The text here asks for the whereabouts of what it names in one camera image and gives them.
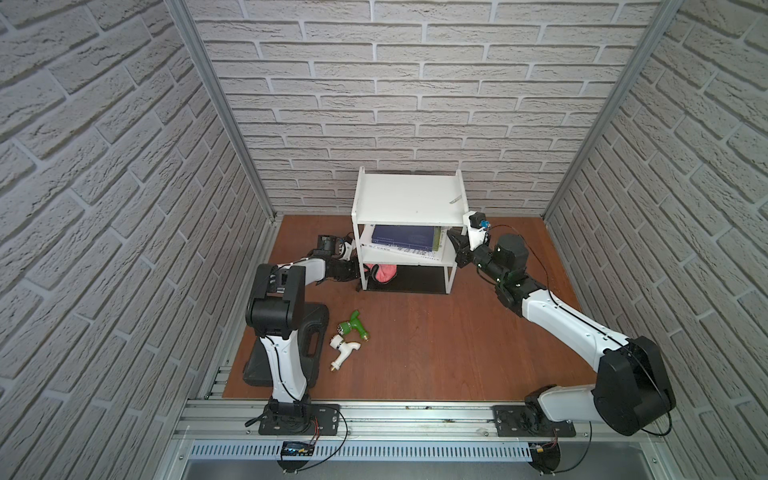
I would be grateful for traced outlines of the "pink and grey cloth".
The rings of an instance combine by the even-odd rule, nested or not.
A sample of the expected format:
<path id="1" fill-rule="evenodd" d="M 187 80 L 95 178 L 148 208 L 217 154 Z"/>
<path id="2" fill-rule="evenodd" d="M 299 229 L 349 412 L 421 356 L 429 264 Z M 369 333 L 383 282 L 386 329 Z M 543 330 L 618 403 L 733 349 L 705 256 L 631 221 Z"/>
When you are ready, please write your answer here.
<path id="1" fill-rule="evenodd" d="M 391 264 L 365 264 L 367 279 L 377 285 L 386 285 L 397 276 L 397 266 Z"/>

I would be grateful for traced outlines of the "white two-tier bookshelf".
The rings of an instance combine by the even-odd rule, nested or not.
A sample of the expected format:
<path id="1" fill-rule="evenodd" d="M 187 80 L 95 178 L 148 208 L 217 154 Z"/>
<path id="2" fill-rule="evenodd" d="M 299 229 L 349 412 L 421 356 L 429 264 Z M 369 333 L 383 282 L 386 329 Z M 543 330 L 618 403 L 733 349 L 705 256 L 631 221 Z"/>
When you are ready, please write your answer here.
<path id="1" fill-rule="evenodd" d="M 359 169 L 351 210 L 357 246 L 359 289 L 447 295 L 458 267 L 447 233 L 465 230 L 469 211 L 462 172 L 451 175 L 368 173 Z M 377 244 L 380 226 L 425 227 L 434 232 L 433 251 Z"/>

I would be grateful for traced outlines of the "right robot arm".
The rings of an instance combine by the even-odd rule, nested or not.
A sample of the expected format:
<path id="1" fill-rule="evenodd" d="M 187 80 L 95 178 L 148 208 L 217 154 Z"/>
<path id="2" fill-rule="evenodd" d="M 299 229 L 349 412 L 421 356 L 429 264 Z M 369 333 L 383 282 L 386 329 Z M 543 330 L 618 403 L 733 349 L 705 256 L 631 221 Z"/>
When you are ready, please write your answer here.
<path id="1" fill-rule="evenodd" d="M 595 372 L 591 385 L 545 386 L 525 400 L 523 418 L 543 422 L 600 422 L 632 436 L 670 418 L 676 398 L 658 345 L 609 329 L 559 299 L 527 272 L 530 251 L 520 235 L 505 234 L 495 245 L 485 228 L 447 233 L 456 264 L 473 265 L 493 285 L 499 302 L 569 347 Z"/>

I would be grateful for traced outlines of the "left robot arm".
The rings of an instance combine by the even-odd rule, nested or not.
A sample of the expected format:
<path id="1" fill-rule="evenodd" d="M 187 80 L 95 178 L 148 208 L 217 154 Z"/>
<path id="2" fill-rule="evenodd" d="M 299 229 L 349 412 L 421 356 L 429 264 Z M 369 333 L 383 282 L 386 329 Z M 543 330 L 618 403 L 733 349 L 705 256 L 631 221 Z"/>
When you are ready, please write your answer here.
<path id="1" fill-rule="evenodd" d="M 350 235 L 320 235 L 307 256 L 258 266 L 245 312 L 257 340 L 242 378 L 249 386 L 272 389 L 268 413 L 292 419 L 310 415 L 309 390 L 319 375 L 330 313 L 326 305 L 306 300 L 306 287 L 354 281 L 359 274 Z"/>

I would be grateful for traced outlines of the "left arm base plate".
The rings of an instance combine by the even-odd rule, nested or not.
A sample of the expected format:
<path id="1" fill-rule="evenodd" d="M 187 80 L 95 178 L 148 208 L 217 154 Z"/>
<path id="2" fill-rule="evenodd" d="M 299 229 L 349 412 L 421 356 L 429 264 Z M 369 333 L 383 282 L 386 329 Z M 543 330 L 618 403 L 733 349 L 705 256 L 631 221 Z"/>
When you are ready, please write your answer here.
<path id="1" fill-rule="evenodd" d="M 268 403 L 258 421 L 265 436 L 335 436 L 341 420 L 338 404 Z"/>

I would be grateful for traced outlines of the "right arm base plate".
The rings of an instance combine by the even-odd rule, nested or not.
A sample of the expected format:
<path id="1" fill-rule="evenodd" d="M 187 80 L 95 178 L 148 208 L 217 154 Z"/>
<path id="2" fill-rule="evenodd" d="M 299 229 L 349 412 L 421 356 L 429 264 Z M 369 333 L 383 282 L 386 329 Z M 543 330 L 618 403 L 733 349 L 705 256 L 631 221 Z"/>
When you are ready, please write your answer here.
<path id="1" fill-rule="evenodd" d="M 569 421 L 554 422 L 528 405 L 495 405 L 491 407 L 493 424 L 499 437 L 574 438 L 576 429 Z"/>

